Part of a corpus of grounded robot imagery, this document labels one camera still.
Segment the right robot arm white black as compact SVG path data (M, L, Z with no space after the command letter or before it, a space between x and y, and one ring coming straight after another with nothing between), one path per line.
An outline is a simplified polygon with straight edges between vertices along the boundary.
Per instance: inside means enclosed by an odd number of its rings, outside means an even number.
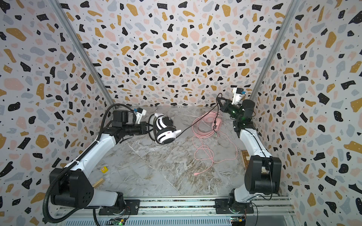
M229 210L239 213L252 207L251 201L256 197L270 200L274 194L278 194L282 163L280 158L272 156L264 147L253 125L255 102L245 99L241 104L234 105L226 98L218 97L216 100L219 109L233 119L233 129L250 157L244 184L233 189L228 196Z

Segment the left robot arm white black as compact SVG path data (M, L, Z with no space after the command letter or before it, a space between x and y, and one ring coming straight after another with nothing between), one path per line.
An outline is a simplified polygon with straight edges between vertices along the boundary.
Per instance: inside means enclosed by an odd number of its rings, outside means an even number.
M54 205L77 209L90 207L124 208L121 193L102 191L94 188L89 181L90 174L104 155L125 136L145 135L147 123L141 121L146 115L142 108L133 112L115 110L113 119L102 128L100 137L64 169L56 168L50 173L50 201Z

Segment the white black headphones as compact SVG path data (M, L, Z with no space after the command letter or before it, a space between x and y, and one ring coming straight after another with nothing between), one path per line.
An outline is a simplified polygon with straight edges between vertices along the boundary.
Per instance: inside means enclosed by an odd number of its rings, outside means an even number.
M154 113L149 117L149 137L152 141L160 145L166 145L174 142L181 130L177 130L174 121L164 114Z

